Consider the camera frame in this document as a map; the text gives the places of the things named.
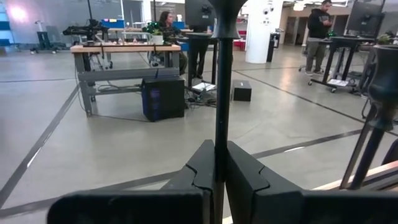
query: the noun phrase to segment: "person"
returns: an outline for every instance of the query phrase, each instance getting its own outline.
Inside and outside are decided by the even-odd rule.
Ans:
[[[190,26],[189,29],[197,33],[207,32],[207,26]],[[195,43],[192,44],[192,46],[189,46],[189,50],[191,51],[191,58],[189,58],[191,71],[189,71],[189,75],[191,75],[193,78],[203,79],[203,67],[205,66],[205,55],[208,46],[208,39],[196,39]]]
[[[177,41],[176,37],[180,37],[182,35],[182,32],[180,29],[176,28],[173,26],[173,15],[168,12],[164,11],[161,13],[159,17],[159,27],[160,30],[163,33],[163,40],[165,43],[168,44],[175,44],[179,45],[179,42]],[[180,75],[185,74],[185,69],[187,68],[187,57],[180,52]]]
[[[308,39],[307,39],[307,64],[305,66],[305,74],[321,73],[321,65],[325,56],[326,45],[320,44],[319,41],[328,37],[328,31],[331,27],[330,15],[327,11],[331,7],[330,0],[324,0],[319,9],[312,9],[308,17]],[[315,59],[315,69],[312,71],[313,59]]]

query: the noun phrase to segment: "concrete floor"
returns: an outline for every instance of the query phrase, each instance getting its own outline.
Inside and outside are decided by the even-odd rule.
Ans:
[[[139,54],[113,57],[115,69],[147,67]],[[351,68],[361,71],[363,60],[355,55]],[[233,79],[250,82],[252,101],[231,102],[229,139],[311,189],[342,177],[363,125],[364,100],[308,86],[309,77],[297,71],[302,64],[296,47],[282,46],[267,65],[246,63],[244,52],[234,52]],[[148,123],[137,94],[98,96],[97,115],[87,118],[68,52],[10,54],[0,68],[1,223],[45,223],[55,198],[76,190],[158,189],[204,139],[214,139],[214,108]],[[396,138],[385,135],[373,167]]]

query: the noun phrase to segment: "black box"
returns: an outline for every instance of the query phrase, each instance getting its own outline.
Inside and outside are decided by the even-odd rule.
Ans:
[[[233,80],[231,97],[234,101],[251,101],[251,86],[246,80]]]
[[[142,112],[149,121],[184,117],[185,89],[181,78],[143,79],[141,92]]]

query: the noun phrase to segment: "wooden tabletop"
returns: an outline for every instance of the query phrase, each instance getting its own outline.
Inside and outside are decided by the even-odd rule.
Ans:
[[[105,45],[103,47],[106,53],[123,53],[123,52],[148,52],[155,50],[154,46],[151,45]],[[178,45],[171,46],[156,46],[156,51],[180,51],[181,47]],[[101,46],[95,47],[84,47],[82,45],[76,45],[70,48],[71,53],[93,53],[102,52]]]
[[[389,170],[389,169],[395,168],[395,167],[398,167],[398,161],[391,162],[389,164],[386,164],[386,165],[379,166],[379,167],[376,167],[374,169],[371,169],[371,170],[368,171],[368,174],[366,176],[378,174],[380,172],[383,172],[385,170]],[[354,178],[354,176],[351,176],[349,178],[348,183],[351,183],[351,181],[353,181],[353,178]],[[320,187],[314,188],[312,190],[330,190],[330,189],[334,189],[336,187],[339,187],[340,184],[341,184],[341,180],[337,180],[337,181],[334,181],[332,183],[325,184],[325,185],[322,185]]]
[[[142,32],[142,28],[110,28],[108,31],[113,32]],[[181,32],[193,32],[190,29],[181,29]]]

